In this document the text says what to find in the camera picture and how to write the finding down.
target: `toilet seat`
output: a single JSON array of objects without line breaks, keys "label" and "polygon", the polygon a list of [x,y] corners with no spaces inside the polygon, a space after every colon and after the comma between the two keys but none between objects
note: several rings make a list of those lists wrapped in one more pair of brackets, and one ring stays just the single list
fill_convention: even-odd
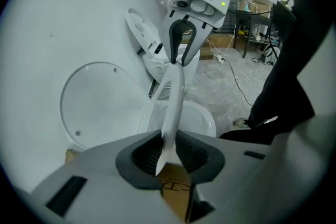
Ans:
[{"label": "toilet seat", "polygon": [[[125,18],[130,30],[145,52],[142,55],[142,59],[147,71],[160,84],[163,75],[171,63],[162,46],[159,30],[145,15],[136,9],[130,8]],[[176,61],[182,62],[186,47],[187,44],[180,44]],[[188,84],[195,78],[199,58],[200,52],[198,51],[189,65],[183,68],[185,84]]]},{"label": "toilet seat", "polygon": [[[169,63],[168,56],[162,47],[158,53],[155,53],[161,44],[159,31],[155,25],[143,14],[134,8],[130,8],[126,15],[132,33],[146,52],[146,55],[153,60]],[[187,44],[181,44],[179,48],[178,58],[181,60]]]},{"label": "toilet seat", "polygon": [[[151,100],[120,67],[94,62],[70,76],[61,95],[60,112],[68,140],[85,150],[153,128],[162,129],[167,105],[168,101]],[[203,130],[204,135],[216,136],[210,113],[189,101],[183,102],[179,129]]]}]

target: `person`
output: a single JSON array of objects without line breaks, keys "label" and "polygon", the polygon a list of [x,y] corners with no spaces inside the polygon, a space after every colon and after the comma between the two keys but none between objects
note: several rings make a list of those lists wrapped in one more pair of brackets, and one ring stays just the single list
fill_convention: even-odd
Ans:
[{"label": "person", "polygon": [[[323,41],[332,16],[320,8],[320,0],[293,1],[291,12],[297,19],[296,23],[251,108],[249,118],[234,121],[234,126],[240,130],[225,133],[221,138],[270,144],[276,134],[289,132],[314,115],[297,75]],[[266,123],[274,117],[277,119]]]}]

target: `white toilet seat lid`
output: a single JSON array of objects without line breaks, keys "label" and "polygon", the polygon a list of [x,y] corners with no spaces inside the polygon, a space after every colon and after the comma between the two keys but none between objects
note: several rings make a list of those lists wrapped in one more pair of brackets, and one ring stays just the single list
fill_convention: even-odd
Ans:
[{"label": "white toilet seat lid", "polygon": [[95,62],[67,81],[61,117],[70,140],[87,149],[137,134],[149,100],[120,67]]},{"label": "white toilet seat lid", "polygon": [[148,57],[152,59],[154,52],[161,43],[159,31],[156,26],[146,16],[134,8],[130,8],[127,11],[126,22]]}]

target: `floor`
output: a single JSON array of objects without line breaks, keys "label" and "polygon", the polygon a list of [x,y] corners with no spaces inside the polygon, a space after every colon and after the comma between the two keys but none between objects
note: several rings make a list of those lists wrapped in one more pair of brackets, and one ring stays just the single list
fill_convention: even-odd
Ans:
[{"label": "floor", "polygon": [[[261,93],[265,80],[272,70],[272,66],[251,61],[251,58],[259,57],[260,54],[256,51],[248,51],[245,59],[236,49],[228,49],[226,53],[237,82],[250,104],[253,104]],[[195,79],[186,87],[184,99],[196,102],[210,111],[216,123],[218,137],[234,130],[232,122],[235,119],[247,118],[251,106],[238,89],[231,68],[227,64],[222,64],[221,67],[215,59],[199,61],[195,77],[207,72],[209,73]],[[164,89],[161,100],[167,100],[169,97],[165,95],[168,94],[169,89]]]}]

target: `black metal table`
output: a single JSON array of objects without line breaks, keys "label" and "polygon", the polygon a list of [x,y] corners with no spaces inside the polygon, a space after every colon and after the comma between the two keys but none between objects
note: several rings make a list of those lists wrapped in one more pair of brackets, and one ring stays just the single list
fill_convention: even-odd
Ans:
[{"label": "black metal table", "polygon": [[[270,24],[271,24],[271,19],[267,18],[263,15],[250,15],[250,14],[254,14],[251,12],[245,12],[243,10],[236,10],[236,9],[232,9],[231,10],[233,13],[236,14],[236,30],[235,30],[235,40],[233,42],[233,48],[236,48],[236,43],[237,43],[237,38],[240,37],[241,39],[243,39],[246,44],[245,44],[245,49],[244,49],[244,53],[243,53],[243,58],[245,58],[246,56],[246,52],[247,52],[247,47],[250,44],[250,42],[253,43],[258,43],[258,44],[262,44],[262,45],[267,45],[269,44],[269,42],[267,41],[257,41],[256,39],[252,39],[251,38],[251,34],[252,34],[252,25],[253,24],[260,24],[260,25],[265,25],[267,26],[267,33],[266,36],[269,35],[270,32]],[[248,36],[247,38],[243,35],[238,34],[239,31],[239,21],[240,20],[244,20],[247,22],[247,26],[249,27],[249,31],[248,31]]]}]

